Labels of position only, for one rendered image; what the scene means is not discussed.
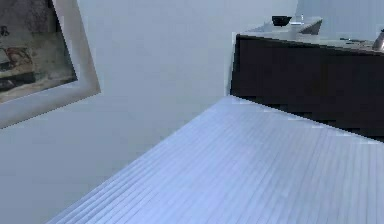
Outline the dark cabinet with pale worktop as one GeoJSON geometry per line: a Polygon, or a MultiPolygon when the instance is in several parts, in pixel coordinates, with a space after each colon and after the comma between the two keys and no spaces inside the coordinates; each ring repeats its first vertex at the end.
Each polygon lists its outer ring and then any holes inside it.
{"type": "Polygon", "coordinates": [[[229,93],[384,142],[384,51],[321,36],[322,21],[238,33],[229,93]]]}

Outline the black bowl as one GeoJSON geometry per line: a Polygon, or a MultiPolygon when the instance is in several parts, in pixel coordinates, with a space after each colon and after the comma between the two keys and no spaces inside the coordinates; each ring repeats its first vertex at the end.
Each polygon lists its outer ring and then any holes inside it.
{"type": "Polygon", "coordinates": [[[286,26],[290,20],[292,19],[291,16],[273,16],[272,17],[272,22],[274,26],[286,26]]]}

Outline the silver kettle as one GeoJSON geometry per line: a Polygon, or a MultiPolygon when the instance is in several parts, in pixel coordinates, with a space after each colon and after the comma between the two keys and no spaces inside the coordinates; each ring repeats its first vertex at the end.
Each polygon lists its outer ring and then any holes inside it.
{"type": "Polygon", "coordinates": [[[377,51],[384,51],[384,29],[380,31],[380,34],[372,45],[372,49],[377,51]]]}

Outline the white framed wall picture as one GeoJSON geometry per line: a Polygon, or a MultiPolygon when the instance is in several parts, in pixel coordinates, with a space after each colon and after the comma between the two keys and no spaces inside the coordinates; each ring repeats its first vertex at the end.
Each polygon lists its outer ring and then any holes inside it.
{"type": "Polygon", "coordinates": [[[78,0],[0,0],[0,129],[100,92],[78,0]]]}

